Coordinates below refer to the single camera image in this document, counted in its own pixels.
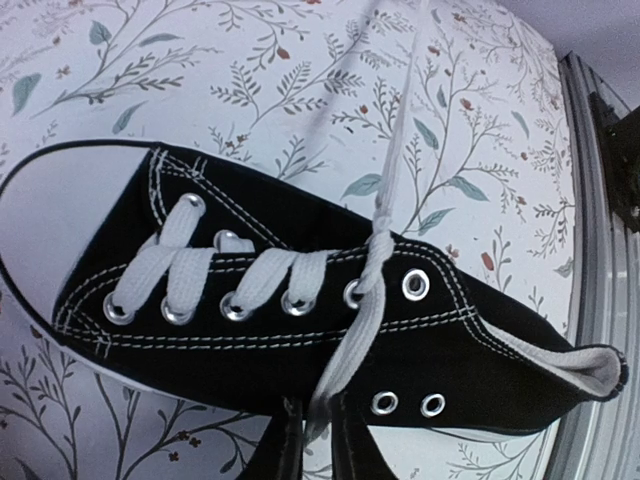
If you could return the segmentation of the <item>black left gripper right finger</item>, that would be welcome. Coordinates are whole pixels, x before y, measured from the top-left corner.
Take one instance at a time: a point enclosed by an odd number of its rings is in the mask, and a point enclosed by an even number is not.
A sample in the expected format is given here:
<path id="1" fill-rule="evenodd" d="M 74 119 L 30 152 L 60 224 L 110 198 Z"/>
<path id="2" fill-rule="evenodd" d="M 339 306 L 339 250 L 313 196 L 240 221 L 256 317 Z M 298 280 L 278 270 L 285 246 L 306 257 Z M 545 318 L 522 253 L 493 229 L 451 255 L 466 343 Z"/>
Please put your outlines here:
<path id="1" fill-rule="evenodd" d="M 331 406 L 332 478 L 337 480 L 397 480 L 384 460 L 363 416 L 345 392 Z"/>

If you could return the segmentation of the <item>black white canvas sneaker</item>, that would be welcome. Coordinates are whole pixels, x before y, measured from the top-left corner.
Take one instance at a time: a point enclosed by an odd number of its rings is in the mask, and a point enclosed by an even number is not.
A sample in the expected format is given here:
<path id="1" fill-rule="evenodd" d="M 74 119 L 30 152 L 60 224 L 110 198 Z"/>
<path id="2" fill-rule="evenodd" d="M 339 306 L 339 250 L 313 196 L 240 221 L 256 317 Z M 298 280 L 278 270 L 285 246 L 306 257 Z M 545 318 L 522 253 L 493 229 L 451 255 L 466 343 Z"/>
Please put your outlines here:
<path id="1" fill-rule="evenodd" d="M 230 160 L 87 140 L 27 157 L 1 190 L 1 268 L 92 365 L 177 398 L 273 415 L 308 441 L 349 417 L 527 435 L 623 390 L 624 355 L 391 230 L 409 98 L 371 217 Z"/>

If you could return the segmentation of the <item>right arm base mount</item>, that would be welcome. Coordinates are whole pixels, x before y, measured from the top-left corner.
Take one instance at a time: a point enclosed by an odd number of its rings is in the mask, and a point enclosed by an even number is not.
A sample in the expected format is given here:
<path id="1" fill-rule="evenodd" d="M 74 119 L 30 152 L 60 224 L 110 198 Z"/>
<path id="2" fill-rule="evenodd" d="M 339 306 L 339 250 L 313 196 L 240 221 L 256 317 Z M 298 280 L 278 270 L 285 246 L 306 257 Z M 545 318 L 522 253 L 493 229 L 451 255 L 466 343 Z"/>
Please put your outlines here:
<path id="1" fill-rule="evenodd" d="M 589 96 L 610 210 L 639 232 L 639 109 L 620 117 L 597 93 Z"/>

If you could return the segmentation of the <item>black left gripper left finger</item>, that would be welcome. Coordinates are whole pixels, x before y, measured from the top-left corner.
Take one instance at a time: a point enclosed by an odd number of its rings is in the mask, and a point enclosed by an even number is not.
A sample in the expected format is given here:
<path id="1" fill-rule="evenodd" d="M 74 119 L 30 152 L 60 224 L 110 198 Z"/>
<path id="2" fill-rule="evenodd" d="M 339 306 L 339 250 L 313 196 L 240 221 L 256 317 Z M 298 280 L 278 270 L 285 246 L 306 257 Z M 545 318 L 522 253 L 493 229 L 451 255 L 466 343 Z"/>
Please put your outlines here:
<path id="1" fill-rule="evenodd" d="M 302 478 L 302 403 L 283 398 L 237 480 Z"/>

